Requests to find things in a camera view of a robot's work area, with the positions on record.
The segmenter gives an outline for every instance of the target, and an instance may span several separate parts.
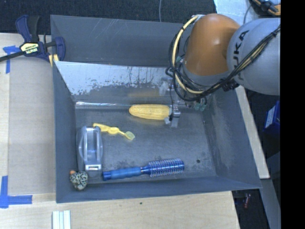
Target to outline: yellow cable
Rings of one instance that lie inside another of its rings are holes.
[[[178,42],[179,42],[179,39],[182,35],[182,33],[184,32],[184,30],[194,21],[198,18],[198,16],[194,16],[192,17],[189,21],[187,21],[187,23],[183,26],[183,29],[180,29],[180,31],[178,32],[177,34],[177,38],[174,42],[174,46],[173,46],[173,54],[172,54],[172,62],[173,62],[173,66],[175,67],[175,61],[176,61],[176,49],[177,49],[177,46],[178,46]],[[253,54],[251,55],[251,57],[254,57],[256,58],[257,55],[260,54],[260,52],[263,50],[265,44],[262,44],[258,49],[255,50],[255,52],[253,52]],[[243,65],[241,65],[239,67],[239,69],[244,69],[246,66],[248,66],[252,60],[251,60],[251,57],[249,57],[248,59],[246,59],[246,61],[243,63]],[[186,87],[185,85],[183,85],[183,83],[180,81],[179,77],[177,75],[175,75],[175,78],[176,78],[176,81],[178,82],[178,84],[187,92],[189,93],[192,93],[192,94],[202,94],[204,91],[194,91],[194,90],[191,90],[189,89],[188,87]]]
[[[175,67],[175,61],[176,61],[176,49],[177,49],[177,46],[178,46],[178,42],[179,42],[179,39],[182,35],[182,33],[184,32],[184,30],[194,21],[198,18],[198,16],[194,16],[192,17],[189,21],[187,21],[187,23],[183,26],[183,29],[180,29],[180,31],[178,32],[178,35],[177,35],[177,38],[175,40],[175,43],[174,43],[174,46],[173,46],[173,54],[172,54],[172,62],[173,62],[173,66]],[[175,75],[175,78],[176,78],[176,81],[179,83],[179,85],[185,90],[185,91],[188,91],[190,93],[193,93],[193,94],[201,94],[203,93],[203,91],[194,91],[194,90],[191,90],[189,89],[188,87],[184,86],[183,83],[180,81],[179,77],[177,75]]]

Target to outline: blue clamp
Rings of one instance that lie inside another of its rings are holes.
[[[8,208],[9,205],[32,204],[33,195],[9,196],[8,195],[8,176],[2,177],[0,208]]]
[[[22,15],[16,20],[16,28],[18,33],[23,37],[24,44],[30,45],[31,43],[38,44],[36,52],[24,53],[26,57],[37,57],[49,62],[50,53],[47,51],[49,46],[57,47],[57,56],[60,61],[65,57],[65,43],[62,37],[56,37],[55,42],[43,43],[39,41],[37,34],[37,23],[39,16]]]

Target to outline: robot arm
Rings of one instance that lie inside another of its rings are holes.
[[[186,54],[177,61],[180,37],[192,22],[195,25]],[[196,15],[179,31],[170,49],[171,66],[166,72],[173,78],[178,96],[185,101],[199,101],[233,83],[263,94],[279,95],[279,18],[257,19],[239,26],[221,14]]]

